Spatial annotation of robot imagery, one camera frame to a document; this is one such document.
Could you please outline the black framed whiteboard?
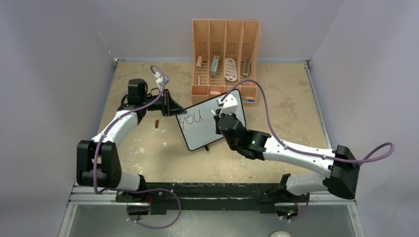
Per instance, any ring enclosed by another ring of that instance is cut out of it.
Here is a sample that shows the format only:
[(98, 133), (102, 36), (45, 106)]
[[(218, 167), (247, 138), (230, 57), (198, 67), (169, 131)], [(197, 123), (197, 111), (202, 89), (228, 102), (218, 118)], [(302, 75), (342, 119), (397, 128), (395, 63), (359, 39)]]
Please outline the black framed whiteboard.
[(220, 94), (190, 106), (186, 109), (186, 114), (176, 116), (189, 151), (197, 150), (223, 138), (222, 135), (216, 134), (216, 122), (210, 110), (216, 111), (221, 109), (217, 104), (217, 100), (224, 95)]

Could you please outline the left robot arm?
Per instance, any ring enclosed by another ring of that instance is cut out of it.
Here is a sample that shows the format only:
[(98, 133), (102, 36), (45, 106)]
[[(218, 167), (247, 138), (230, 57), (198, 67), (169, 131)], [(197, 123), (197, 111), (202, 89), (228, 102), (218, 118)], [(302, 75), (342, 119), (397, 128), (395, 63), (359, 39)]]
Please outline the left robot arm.
[(172, 99), (168, 89), (158, 95), (148, 93), (143, 79), (131, 79), (127, 88), (113, 120), (95, 137), (78, 143), (76, 179), (81, 186), (128, 191), (130, 198), (141, 202), (147, 197), (145, 179), (122, 171), (118, 147), (148, 111), (170, 117), (183, 115), (186, 109)]

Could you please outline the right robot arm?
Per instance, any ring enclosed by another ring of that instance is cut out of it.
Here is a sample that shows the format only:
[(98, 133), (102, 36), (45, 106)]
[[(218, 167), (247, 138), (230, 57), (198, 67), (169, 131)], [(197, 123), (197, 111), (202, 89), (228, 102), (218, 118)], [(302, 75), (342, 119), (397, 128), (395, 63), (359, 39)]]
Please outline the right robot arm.
[(229, 148), (248, 159), (279, 161), (310, 170), (310, 173), (284, 175), (277, 188), (280, 199), (328, 191), (343, 198), (354, 199), (360, 165), (351, 150), (339, 145), (336, 149), (317, 149), (286, 141), (279, 142), (270, 134), (248, 130), (235, 114), (213, 113), (216, 133), (224, 137)]

